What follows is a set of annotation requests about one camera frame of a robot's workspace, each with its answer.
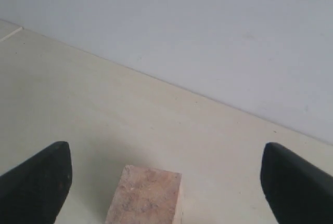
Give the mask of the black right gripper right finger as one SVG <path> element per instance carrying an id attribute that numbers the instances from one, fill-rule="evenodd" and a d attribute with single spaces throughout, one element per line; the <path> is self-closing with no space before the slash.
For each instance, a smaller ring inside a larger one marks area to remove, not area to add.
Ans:
<path id="1" fill-rule="evenodd" d="M 332 176 L 281 144 L 265 145 L 260 183 L 278 223 L 332 223 Z"/>

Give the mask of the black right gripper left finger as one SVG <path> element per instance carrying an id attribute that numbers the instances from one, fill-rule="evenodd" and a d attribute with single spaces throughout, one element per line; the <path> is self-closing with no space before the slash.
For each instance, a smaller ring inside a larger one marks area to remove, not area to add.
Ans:
<path id="1" fill-rule="evenodd" d="M 69 144 L 54 142 L 1 175 L 1 223 L 54 223 L 71 184 Z"/>

